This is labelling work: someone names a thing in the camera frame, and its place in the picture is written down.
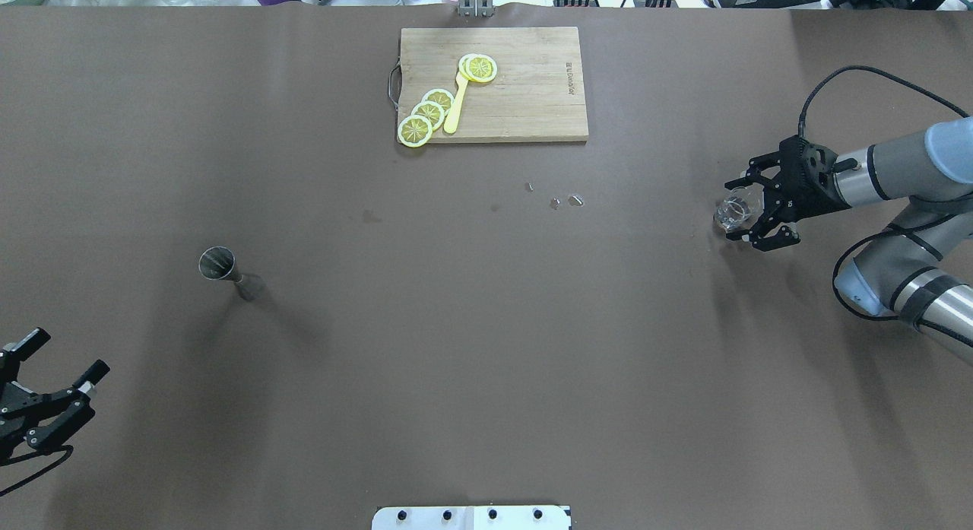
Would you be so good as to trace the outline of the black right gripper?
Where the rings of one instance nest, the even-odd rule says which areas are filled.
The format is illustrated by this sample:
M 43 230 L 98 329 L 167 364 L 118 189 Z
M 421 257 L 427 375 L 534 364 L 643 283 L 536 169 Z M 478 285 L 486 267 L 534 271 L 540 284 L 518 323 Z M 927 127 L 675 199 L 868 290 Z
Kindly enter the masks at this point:
M 848 210 L 838 191 L 835 166 L 838 154 L 798 135 L 783 139 L 778 154 L 750 159 L 739 179 L 724 183 L 727 191 L 760 185 L 775 191 L 774 214 L 764 211 L 754 225 L 725 234 L 727 241 L 749 243 L 759 252 L 772 252 L 798 245 L 800 234 L 794 223 L 803 219 Z M 781 167 L 772 179 L 764 172 Z

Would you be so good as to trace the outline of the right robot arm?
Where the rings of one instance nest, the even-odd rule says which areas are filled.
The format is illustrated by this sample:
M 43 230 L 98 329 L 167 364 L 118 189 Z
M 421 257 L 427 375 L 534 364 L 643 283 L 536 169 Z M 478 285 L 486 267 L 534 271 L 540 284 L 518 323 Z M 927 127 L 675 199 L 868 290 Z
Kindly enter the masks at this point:
M 970 363 L 971 284 L 940 265 L 971 238 L 971 129 L 970 118 L 936 122 L 844 154 L 790 136 L 726 182 L 761 188 L 760 214 L 726 237 L 771 252 L 799 242 L 798 221 L 903 198 L 885 228 L 841 254 L 834 295 L 859 319 L 903 323 Z

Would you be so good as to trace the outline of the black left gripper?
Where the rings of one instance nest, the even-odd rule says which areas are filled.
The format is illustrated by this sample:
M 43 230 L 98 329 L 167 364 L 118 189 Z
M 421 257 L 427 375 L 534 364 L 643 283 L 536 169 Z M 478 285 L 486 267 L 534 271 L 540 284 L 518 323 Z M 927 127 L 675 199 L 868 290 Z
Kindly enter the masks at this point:
M 52 452 L 66 444 L 95 416 L 90 406 L 97 384 L 110 372 L 104 360 L 95 360 L 71 385 L 56 392 L 34 392 L 17 381 L 20 363 L 30 359 L 51 340 L 45 329 L 35 328 L 1 350 L 1 454 L 13 457 L 21 444 L 37 452 Z

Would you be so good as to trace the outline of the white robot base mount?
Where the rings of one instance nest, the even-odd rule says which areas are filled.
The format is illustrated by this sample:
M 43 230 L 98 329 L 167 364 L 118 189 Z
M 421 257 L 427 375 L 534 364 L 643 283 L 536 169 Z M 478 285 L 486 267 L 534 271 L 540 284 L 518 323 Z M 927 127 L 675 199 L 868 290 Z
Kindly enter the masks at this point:
M 572 529 L 569 506 L 386 506 L 372 529 Z

